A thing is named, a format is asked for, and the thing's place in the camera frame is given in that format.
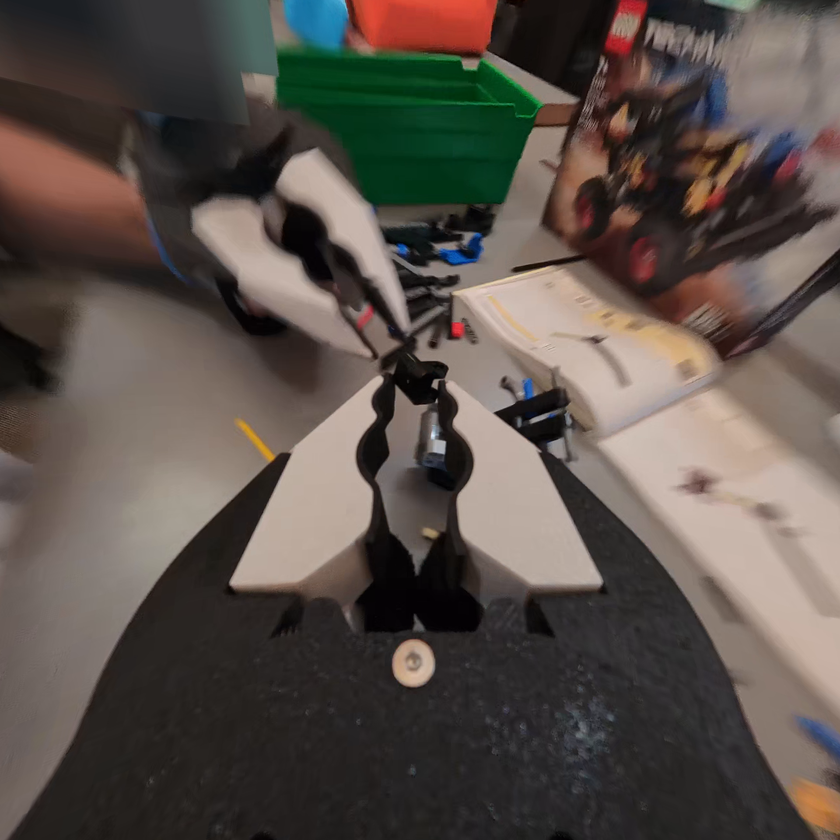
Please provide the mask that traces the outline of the green plastic bin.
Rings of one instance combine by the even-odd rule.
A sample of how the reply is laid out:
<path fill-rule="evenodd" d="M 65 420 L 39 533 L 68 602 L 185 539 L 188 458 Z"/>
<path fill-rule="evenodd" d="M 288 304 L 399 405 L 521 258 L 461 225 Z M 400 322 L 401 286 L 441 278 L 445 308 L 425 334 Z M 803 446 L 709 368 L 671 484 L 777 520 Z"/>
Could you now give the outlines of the green plastic bin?
<path fill-rule="evenodd" d="M 276 99 L 331 132 L 375 206 L 506 201 L 542 107 L 485 59 L 283 47 Z"/>

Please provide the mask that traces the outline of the lego set box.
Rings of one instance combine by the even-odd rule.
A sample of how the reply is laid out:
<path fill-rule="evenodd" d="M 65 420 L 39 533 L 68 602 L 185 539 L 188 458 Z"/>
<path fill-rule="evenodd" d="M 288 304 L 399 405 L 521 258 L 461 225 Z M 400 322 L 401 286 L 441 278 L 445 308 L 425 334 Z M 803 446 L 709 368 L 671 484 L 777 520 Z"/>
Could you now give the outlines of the lego set box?
<path fill-rule="evenodd" d="M 838 285 L 838 2 L 616 2 L 543 224 L 723 359 Z"/>

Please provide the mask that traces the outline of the black lego connector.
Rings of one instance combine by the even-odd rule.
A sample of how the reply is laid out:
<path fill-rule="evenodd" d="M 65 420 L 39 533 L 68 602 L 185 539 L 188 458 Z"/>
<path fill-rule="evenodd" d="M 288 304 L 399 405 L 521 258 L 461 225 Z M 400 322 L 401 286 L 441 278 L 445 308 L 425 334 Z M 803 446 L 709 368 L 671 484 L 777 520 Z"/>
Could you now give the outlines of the black lego connector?
<path fill-rule="evenodd" d="M 432 405 L 438 400 L 437 382 L 446 379 L 448 365 L 440 361 L 423 361 L 406 350 L 396 357 L 393 380 L 408 400 L 416 405 Z"/>

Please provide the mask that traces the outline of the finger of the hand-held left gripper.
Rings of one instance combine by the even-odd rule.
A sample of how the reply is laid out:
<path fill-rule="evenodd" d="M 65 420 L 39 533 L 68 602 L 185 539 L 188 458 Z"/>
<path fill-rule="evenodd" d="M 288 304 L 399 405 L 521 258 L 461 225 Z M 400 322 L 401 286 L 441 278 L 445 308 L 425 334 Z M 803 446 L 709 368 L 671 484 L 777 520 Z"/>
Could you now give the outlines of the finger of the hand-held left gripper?
<path fill-rule="evenodd" d="M 411 330 L 403 288 L 375 211 L 338 167 L 312 149 L 290 157 L 276 191 L 289 205 L 304 207 L 322 224 L 322 253 L 339 277 L 350 281 L 399 341 Z"/>
<path fill-rule="evenodd" d="M 194 207 L 192 232 L 234 277 L 245 298 L 310 338 L 367 360 L 377 357 L 335 295 L 301 260 L 268 237 L 261 207 L 248 198 L 211 198 Z"/>

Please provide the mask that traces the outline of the partly built lego model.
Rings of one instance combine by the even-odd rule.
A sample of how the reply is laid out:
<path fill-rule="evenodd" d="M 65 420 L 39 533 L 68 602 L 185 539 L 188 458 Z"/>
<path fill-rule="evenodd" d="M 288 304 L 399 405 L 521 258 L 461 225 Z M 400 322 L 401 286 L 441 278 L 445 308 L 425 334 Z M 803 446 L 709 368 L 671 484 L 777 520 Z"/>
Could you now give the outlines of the partly built lego model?
<path fill-rule="evenodd" d="M 532 379 L 516 382 L 507 375 L 501 378 L 499 386 L 512 397 L 510 405 L 495 411 L 502 422 L 542 451 L 547 451 L 553 441 L 562 440 L 566 460 L 574 460 L 571 451 L 574 420 L 563 388 L 555 386 L 546 393 L 537 394 Z M 455 489 L 457 479 L 446 466 L 446 451 L 447 441 L 439 422 L 438 403 L 432 402 L 421 415 L 414 461 L 430 483 L 451 491 Z"/>

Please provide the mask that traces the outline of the orange plastic bin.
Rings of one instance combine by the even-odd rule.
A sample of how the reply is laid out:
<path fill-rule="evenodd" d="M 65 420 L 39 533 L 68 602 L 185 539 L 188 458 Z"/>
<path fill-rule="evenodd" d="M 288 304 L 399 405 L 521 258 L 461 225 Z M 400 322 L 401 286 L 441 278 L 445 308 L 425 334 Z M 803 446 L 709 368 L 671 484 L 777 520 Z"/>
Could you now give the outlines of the orange plastic bin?
<path fill-rule="evenodd" d="M 353 25 L 375 50 L 478 56 L 496 1 L 352 1 Z"/>

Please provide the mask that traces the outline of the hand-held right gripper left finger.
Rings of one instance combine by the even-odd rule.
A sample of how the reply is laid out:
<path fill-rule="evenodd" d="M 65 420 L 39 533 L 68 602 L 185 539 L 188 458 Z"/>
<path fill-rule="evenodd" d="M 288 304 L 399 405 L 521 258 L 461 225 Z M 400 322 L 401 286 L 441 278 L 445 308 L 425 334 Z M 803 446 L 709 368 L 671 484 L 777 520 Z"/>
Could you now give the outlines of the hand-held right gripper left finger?
<path fill-rule="evenodd" d="M 395 398 L 393 377 L 377 375 L 291 450 L 229 580 L 234 592 L 329 598 L 358 607 L 367 632 L 413 628 L 413 558 L 376 480 Z"/>

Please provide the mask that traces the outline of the blue wristband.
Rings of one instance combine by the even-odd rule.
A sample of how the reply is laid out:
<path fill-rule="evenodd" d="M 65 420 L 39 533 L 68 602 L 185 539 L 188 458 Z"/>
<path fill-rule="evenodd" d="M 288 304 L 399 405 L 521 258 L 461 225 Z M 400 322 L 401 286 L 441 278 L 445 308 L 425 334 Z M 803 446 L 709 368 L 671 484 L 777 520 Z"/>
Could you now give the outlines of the blue wristband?
<path fill-rule="evenodd" d="M 191 286 L 193 284 L 193 279 L 190 278 L 189 275 L 185 275 L 181 272 L 177 264 L 172 259 L 172 256 L 167 251 L 164 241 L 154 225 L 154 220 L 148 208 L 144 211 L 144 218 L 148 236 L 150 237 L 152 246 L 154 247 L 162 265 L 182 284 Z"/>

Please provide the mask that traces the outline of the person's left forearm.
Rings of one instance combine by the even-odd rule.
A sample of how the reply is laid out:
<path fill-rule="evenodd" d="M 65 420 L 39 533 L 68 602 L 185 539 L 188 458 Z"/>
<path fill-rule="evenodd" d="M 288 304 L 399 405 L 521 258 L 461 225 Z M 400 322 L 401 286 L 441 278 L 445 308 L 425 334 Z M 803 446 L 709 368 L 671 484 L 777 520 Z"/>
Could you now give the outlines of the person's left forearm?
<path fill-rule="evenodd" d="M 1 121 L 1 239 L 12 256 L 162 267 L 135 184 L 7 117 Z"/>

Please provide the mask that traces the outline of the open instruction booklet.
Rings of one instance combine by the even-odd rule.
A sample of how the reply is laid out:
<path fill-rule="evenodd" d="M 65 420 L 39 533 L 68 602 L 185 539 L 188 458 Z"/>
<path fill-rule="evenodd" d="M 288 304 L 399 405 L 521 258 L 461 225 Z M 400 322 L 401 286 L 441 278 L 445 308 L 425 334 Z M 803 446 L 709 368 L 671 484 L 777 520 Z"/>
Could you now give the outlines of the open instruction booklet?
<path fill-rule="evenodd" d="M 711 346 L 561 267 L 456 292 L 455 311 L 570 413 L 729 601 L 838 716 L 838 484 L 715 384 Z"/>

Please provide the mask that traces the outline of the long black lego axle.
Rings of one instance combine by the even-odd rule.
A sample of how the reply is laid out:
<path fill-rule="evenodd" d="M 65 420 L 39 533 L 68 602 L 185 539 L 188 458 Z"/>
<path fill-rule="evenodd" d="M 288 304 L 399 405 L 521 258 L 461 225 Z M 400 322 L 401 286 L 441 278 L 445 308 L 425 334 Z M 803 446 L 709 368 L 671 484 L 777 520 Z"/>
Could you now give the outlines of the long black lego axle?
<path fill-rule="evenodd" d="M 522 264 L 519 266 L 514 266 L 511 268 L 512 275 L 517 275 L 525 272 L 530 272 L 534 270 L 543 270 L 547 268 L 554 268 L 556 266 L 567 266 L 576 264 L 582 261 L 586 261 L 587 258 L 584 255 L 571 255 L 571 256 L 564 256 L 558 257 L 553 259 L 546 259 L 541 261 L 532 262 L 529 264 Z"/>

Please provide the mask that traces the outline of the light blue bundle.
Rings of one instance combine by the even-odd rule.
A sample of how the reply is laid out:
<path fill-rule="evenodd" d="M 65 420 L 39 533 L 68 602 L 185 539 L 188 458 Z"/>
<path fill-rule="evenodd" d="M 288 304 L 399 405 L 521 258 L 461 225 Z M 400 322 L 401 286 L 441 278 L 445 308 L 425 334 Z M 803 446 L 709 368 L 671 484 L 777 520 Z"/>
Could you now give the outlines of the light blue bundle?
<path fill-rule="evenodd" d="M 300 42 L 321 49 L 341 49 L 350 22 L 345 1 L 284 1 L 290 31 Z"/>

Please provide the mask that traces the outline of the yellow lego axle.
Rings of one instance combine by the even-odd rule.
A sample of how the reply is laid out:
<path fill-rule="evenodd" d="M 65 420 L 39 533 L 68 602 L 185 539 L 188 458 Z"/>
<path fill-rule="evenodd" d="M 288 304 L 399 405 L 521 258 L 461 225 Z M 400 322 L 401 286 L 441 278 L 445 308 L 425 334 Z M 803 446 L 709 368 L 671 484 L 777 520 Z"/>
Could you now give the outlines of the yellow lego axle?
<path fill-rule="evenodd" d="M 267 463 L 271 463 L 275 458 L 276 454 L 272 451 L 272 449 L 264 442 L 264 440 L 257 435 L 255 430 L 242 418 L 237 417 L 234 420 L 234 425 L 236 426 L 237 430 L 248 440 L 248 442 L 253 446 L 256 452 L 259 453 L 262 459 L 265 460 Z"/>

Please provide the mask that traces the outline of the pile of lego beams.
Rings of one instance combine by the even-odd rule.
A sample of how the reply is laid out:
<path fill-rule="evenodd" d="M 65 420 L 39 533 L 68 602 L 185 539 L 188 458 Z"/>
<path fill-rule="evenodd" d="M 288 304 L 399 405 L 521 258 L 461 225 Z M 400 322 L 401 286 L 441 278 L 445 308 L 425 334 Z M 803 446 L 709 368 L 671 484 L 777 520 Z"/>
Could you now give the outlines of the pile of lego beams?
<path fill-rule="evenodd" d="M 457 247 L 479 233 L 484 237 L 486 250 L 486 239 L 496 217 L 494 205 L 471 204 L 457 213 L 380 226 L 412 323 L 436 306 L 449 309 L 451 291 L 460 282 L 460 271 L 482 258 L 471 265 L 449 266 L 436 257 L 438 249 Z"/>

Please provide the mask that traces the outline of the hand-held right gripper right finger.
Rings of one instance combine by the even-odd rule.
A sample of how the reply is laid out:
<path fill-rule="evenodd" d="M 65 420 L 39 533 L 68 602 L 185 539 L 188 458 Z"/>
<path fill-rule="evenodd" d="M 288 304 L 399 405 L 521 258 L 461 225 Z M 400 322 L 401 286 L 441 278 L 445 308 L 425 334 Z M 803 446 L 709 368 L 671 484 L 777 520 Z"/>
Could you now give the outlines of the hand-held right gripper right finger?
<path fill-rule="evenodd" d="M 438 438 L 451 485 L 443 533 L 417 576 L 428 632 L 474 632 L 485 609 L 600 591 L 604 580 L 543 452 L 452 381 L 438 386 Z"/>

